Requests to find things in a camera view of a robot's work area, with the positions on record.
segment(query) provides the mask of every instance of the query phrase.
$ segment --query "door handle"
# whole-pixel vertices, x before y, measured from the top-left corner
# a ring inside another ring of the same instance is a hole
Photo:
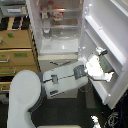
[[[16,70],[14,72],[1,72],[0,75],[14,75],[16,73]]]
[[[9,62],[9,58],[7,60],[0,61],[0,63],[8,63],[8,62]]]
[[[3,87],[4,87],[4,85],[2,85],[2,87],[1,87],[1,92],[9,92],[9,90],[4,90]]]
[[[71,61],[67,61],[67,62],[64,62],[64,63],[57,63],[57,62],[54,62],[54,61],[50,61],[50,63],[55,64],[55,65],[58,65],[58,66],[65,65],[65,64],[68,64],[68,63],[70,63],[70,62],[71,62]]]

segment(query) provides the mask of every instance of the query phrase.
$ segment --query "refrigerator shelf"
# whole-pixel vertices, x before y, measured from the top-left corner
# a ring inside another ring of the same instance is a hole
[[[77,16],[63,16],[63,19],[64,20],[70,20],[70,19],[78,19],[78,17]],[[53,16],[50,16],[50,17],[48,17],[48,18],[46,18],[46,19],[42,19],[42,20],[54,20],[54,17]]]
[[[59,28],[63,28],[63,29],[76,29],[76,28],[79,28],[79,25],[78,25],[78,21],[77,19],[63,19],[63,20],[60,20],[60,21],[55,21],[54,19],[53,20],[43,20],[42,21],[43,23],[43,26],[42,28],[43,29],[59,29]]]
[[[78,38],[78,29],[52,29],[52,39],[69,40]]]
[[[43,29],[48,29],[48,28],[51,28],[51,29],[58,29],[58,28],[63,28],[63,29],[69,29],[69,28],[74,28],[74,29],[76,29],[76,28],[79,28],[79,26],[78,25],[51,25],[51,26],[49,26],[49,27],[47,27],[47,26],[44,26],[44,27],[42,27]]]
[[[80,11],[78,8],[72,9],[47,9],[47,10],[40,10],[39,12],[78,12]]]

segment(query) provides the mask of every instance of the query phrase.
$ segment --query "door shelf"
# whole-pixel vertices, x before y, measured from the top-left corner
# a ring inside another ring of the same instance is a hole
[[[98,36],[102,39],[105,45],[109,48],[115,58],[120,62],[123,66],[126,62],[126,57],[122,54],[122,52],[115,46],[115,44],[111,41],[111,39],[106,35],[106,33],[102,30],[102,28],[95,22],[95,20],[91,16],[85,16],[87,22],[92,26]]]
[[[85,30],[85,32],[87,33],[87,35],[91,38],[91,40],[95,43],[96,46],[100,46],[97,41],[95,41],[95,38],[93,37],[93,35],[88,31]],[[105,58],[107,59],[107,61],[110,63],[110,65],[114,68],[114,71],[119,74],[120,73],[120,69],[117,68],[117,64],[113,63],[113,61],[110,59],[109,56],[105,56]]]
[[[116,0],[110,0],[117,8],[119,8],[127,17],[128,17],[128,5],[125,6],[125,9],[123,6],[121,6]]]
[[[96,91],[98,92],[99,96],[102,99],[102,103],[105,105],[105,100],[108,96],[108,92],[106,91],[106,89],[103,87],[103,85],[101,84],[100,81],[93,81],[91,80],[92,84],[94,85],[94,88],[96,89]]]

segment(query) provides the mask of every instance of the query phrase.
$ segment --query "cable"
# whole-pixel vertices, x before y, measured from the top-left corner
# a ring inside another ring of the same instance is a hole
[[[127,93],[128,93],[128,90],[125,92],[125,94],[124,94],[124,96],[123,96],[123,99],[122,99],[122,103],[121,103],[121,114],[120,114],[120,122],[119,122],[119,126],[118,126],[118,128],[120,128],[120,125],[121,125],[121,121],[122,121],[122,110],[123,110],[123,103],[124,103],[124,98],[125,98],[125,96],[127,95]]]
[[[68,78],[68,77],[72,77],[72,76],[74,76],[74,75],[62,77],[62,78],[60,78],[60,79],[58,79],[58,80],[61,80],[61,79],[64,79],[64,78]]]
[[[91,84],[91,87],[87,91],[83,91],[81,88],[79,88],[79,89],[80,89],[81,92],[87,93],[87,92],[89,92],[92,89],[92,84]]]
[[[118,112],[113,112],[107,119],[107,121],[104,124],[104,128],[106,127],[106,124],[108,123],[109,127],[114,128],[114,126],[118,123]]]

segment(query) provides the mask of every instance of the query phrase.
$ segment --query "white refrigerator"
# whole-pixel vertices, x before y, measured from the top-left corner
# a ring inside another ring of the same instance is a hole
[[[91,81],[102,103],[113,109],[128,88],[128,1],[26,0],[26,4],[42,72],[54,68],[51,60],[86,63],[96,47],[107,49],[104,57],[114,69],[113,77],[110,82]]]

